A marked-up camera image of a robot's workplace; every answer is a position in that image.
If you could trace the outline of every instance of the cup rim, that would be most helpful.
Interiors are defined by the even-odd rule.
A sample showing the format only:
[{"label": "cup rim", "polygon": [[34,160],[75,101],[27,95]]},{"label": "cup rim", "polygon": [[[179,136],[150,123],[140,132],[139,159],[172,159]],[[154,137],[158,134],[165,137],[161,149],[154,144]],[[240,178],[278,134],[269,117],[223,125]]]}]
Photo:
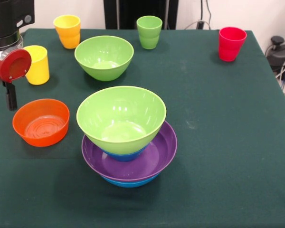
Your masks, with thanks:
[{"label": "cup rim", "polygon": [[44,51],[45,51],[45,55],[44,55],[43,57],[41,57],[41,58],[35,60],[35,61],[32,60],[32,64],[33,64],[33,63],[36,63],[36,62],[40,62],[40,61],[43,60],[45,57],[47,57],[47,55],[48,55],[48,50],[47,50],[44,46],[40,46],[40,45],[29,45],[29,46],[25,46],[23,49],[26,50],[26,51],[29,53],[29,51],[28,51],[26,48],[33,48],[33,47],[40,48],[40,49],[44,50]]},{"label": "cup rim", "polygon": [[[243,37],[242,39],[229,39],[229,38],[227,38],[227,37],[225,37],[225,36],[222,35],[222,33],[221,33],[222,30],[224,30],[224,29],[231,29],[231,28],[232,28],[232,29],[237,29],[237,30],[240,30],[240,31],[244,32],[245,37]],[[224,39],[229,40],[229,41],[243,41],[243,40],[245,40],[245,39],[247,38],[247,33],[246,33],[244,30],[242,30],[242,29],[240,29],[240,28],[238,28],[238,27],[232,27],[232,26],[221,28],[221,29],[219,30],[219,35],[222,36]]]},{"label": "cup rim", "polygon": [[[147,27],[139,25],[139,20],[142,19],[142,18],[156,18],[156,19],[160,20],[161,24],[159,26],[157,26],[157,27],[154,27],[154,28],[147,28]],[[160,19],[159,17],[156,17],[156,16],[146,15],[146,16],[142,16],[142,17],[138,18],[137,21],[136,21],[136,24],[139,25],[140,27],[144,28],[144,29],[155,29],[155,28],[157,29],[157,28],[162,26],[162,19]]]},{"label": "cup rim", "polygon": [[[62,18],[62,17],[66,17],[66,16],[71,16],[71,17],[77,18],[77,19],[78,19],[78,23],[76,23],[75,25],[69,26],[69,27],[61,27],[61,26],[57,26],[57,25],[55,24],[55,21],[56,21],[57,19]],[[58,28],[61,28],[61,29],[67,29],[67,28],[69,29],[69,28],[72,28],[72,27],[75,27],[75,26],[79,25],[79,24],[80,24],[80,18],[79,18],[78,16],[76,16],[76,15],[73,15],[73,14],[60,15],[60,16],[56,17],[56,18],[53,20],[53,24],[54,24],[55,27],[58,27]]]}]

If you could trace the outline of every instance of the purple bowl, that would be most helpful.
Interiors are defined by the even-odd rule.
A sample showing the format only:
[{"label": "purple bowl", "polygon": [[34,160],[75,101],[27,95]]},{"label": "purple bowl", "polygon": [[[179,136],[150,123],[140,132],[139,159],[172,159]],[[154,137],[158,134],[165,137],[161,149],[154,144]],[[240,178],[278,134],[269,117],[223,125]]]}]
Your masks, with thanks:
[{"label": "purple bowl", "polygon": [[108,156],[86,136],[82,139],[82,154],[86,163],[101,176],[123,182],[142,181],[160,173],[173,160],[176,148],[175,132],[166,121],[138,158],[129,162]]}]

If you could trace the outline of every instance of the plastic cup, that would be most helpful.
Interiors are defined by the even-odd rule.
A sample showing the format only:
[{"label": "plastic cup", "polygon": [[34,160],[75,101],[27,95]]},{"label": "plastic cup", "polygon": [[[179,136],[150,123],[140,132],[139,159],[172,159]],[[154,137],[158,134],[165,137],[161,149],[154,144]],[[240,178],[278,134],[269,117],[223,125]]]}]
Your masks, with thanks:
[{"label": "plastic cup", "polygon": [[144,49],[154,49],[160,38],[162,20],[155,16],[143,16],[136,21],[139,41]]},{"label": "plastic cup", "polygon": [[74,15],[62,15],[54,20],[56,32],[66,49],[74,49],[80,42],[80,18]]},{"label": "plastic cup", "polygon": [[45,47],[32,45],[24,47],[32,58],[26,78],[32,85],[41,85],[49,80],[48,51]]},{"label": "plastic cup", "polygon": [[247,33],[240,28],[222,28],[219,31],[219,58],[227,62],[234,61],[245,43],[246,37]]}]

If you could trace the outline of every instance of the bowl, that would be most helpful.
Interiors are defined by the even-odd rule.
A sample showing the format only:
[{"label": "bowl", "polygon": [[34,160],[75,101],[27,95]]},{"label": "bowl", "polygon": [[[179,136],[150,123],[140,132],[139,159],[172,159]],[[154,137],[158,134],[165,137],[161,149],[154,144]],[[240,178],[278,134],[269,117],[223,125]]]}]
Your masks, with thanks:
[{"label": "bowl", "polygon": [[145,180],[141,180],[141,181],[136,181],[136,182],[122,182],[122,181],[116,181],[116,180],[111,180],[110,178],[106,178],[106,177],[103,177],[107,182],[113,184],[113,185],[116,185],[118,187],[123,187],[123,188],[137,188],[137,187],[140,187],[142,185],[145,185],[149,182],[151,182],[152,180],[154,180],[159,174],[156,174],[148,179],[145,179]]},{"label": "bowl", "polygon": [[69,118],[69,109],[63,102],[39,99],[27,103],[15,113],[13,128],[32,146],[51,146],[66,135]]},{"label": "bowl", "polygon": [[114,153],[109,153],[108,151],[104,151],[107,155],[111,156],[112,158],[114,158],[115,160],[118,160],[120,162],[130,162],[133,161],[134,159],[136,159],[143,151],[144,149],[146,149],[147,146],[143,147],[142,149],[140,149],[139,151],[136,151],[134,153],[130,153],[130,154],[114,154]]},{"label": "bowl", "polygon": [[86,135],[81,148],[85,162],[102,177],[118,182],[137,182],[161,173],[172,162],[176,154],[177,138],[173,128],[165,121],[152,142],[131,162],[113,159]]},{"label": "bowl", "polygon": [[83,70],[99,81],[118,78],[129,66],[133,55],[133,46],[114,36],[92,37],[75,49],[75,59]]},{"label": "bowl", "polygon": [[115,86],[86,98],[76,114],[85,135],[102,150],[130,154],[149,144],[166,118],[155,93],[135,86]]}]

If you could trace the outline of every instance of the green cup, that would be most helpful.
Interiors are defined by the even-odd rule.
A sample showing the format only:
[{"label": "green cup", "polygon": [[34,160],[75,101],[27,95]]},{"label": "green cup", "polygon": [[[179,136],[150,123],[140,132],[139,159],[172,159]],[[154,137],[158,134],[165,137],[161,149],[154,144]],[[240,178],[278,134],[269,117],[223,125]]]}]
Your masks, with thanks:
[{"label": "green cup", "polygon": [[154,49],[160,38],[162,20],[155,16],[143,16],[136,21],[139,41],[144,49]]}]

